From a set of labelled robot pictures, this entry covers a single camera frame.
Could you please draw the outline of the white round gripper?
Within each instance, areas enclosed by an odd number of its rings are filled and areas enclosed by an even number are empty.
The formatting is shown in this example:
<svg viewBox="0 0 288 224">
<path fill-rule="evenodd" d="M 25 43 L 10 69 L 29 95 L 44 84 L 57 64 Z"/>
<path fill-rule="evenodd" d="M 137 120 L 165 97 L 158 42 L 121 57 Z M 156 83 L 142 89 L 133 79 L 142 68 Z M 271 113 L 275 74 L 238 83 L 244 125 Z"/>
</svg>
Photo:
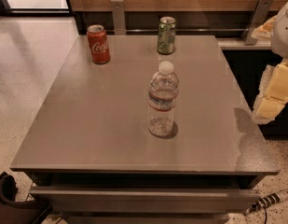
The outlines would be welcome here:
<svg viewBox="0 0 288 224">
<path fill-rule="evenodd" d="M 253 121 L 268 124 L 288 104 L 288 1 L 273 16 L 252 31 L 257 40 L 270 40 L 271 49 L 283 59 L 276 66 L 268 65 L 264 70 L 253 106 Z"/>
</svg>

